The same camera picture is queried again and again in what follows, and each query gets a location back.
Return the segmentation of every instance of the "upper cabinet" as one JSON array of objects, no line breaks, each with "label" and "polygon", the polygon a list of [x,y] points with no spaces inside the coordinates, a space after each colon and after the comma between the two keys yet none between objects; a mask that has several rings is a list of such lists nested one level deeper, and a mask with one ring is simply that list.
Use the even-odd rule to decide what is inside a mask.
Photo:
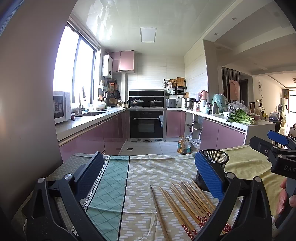
[{"label": "upper cabinet", "polygon": [[134,73],[134,51],[110,53],[113,59],[113,72]]},{"label": "upper cabinet", "polygon": [[112,71],[119,71],[119,69],[120,69],[120,52],[110,53],[110,56],[113,59]]}]

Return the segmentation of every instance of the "yellow towel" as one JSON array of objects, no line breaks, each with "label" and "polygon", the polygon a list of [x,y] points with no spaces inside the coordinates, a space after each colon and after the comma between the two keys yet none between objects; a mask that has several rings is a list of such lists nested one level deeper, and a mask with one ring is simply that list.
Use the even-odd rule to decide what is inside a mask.
[{"label": "yellow towel", "polygon": [[229,155],[229,162],[225,166],[226,172],[233,172],[238,178],[252,180],[255,176],[262,178],[271,214],[275,216],[280,184],[285,177],[270,171],[271,163],[263,154],[253,150],[249,145],[224,149]]}]

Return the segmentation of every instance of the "tiled floor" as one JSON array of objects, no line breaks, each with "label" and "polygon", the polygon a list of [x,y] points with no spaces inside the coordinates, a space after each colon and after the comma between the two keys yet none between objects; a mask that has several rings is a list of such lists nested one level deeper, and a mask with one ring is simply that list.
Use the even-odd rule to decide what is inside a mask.
[{"label": "tiled floor", "polygon": [[177,152],[178,142],[126,142],[120,155],[136,156],[147,154],[181,155]]}]

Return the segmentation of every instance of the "black mesh cup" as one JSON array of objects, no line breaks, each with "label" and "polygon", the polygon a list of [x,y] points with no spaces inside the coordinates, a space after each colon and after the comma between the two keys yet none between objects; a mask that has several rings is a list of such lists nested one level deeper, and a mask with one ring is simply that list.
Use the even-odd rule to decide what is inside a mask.
[{"label": "black mesh cup", "polygon": [[[212,162],[214,165],[220,166],[223,170],[225,168],[226,163],[229,161],[229,156],[220,150],[215,149],[207,149],[201,151],[205,154],[205,156]],[[205,181],[202,179],[200,172],[197,170],[195,183],[200,187],[201,190],[209,191]]]}]

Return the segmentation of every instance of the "window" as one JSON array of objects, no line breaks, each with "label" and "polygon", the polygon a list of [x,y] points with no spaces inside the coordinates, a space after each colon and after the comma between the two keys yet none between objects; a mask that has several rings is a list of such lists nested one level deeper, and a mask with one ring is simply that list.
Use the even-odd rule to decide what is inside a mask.
[{"label": "window", "polygon": [[97,50],[71,25],[63,32],[54,69],[54,91],[71,93],[71,108],[79,99],[89,106],[93,100],[94,63]]}]

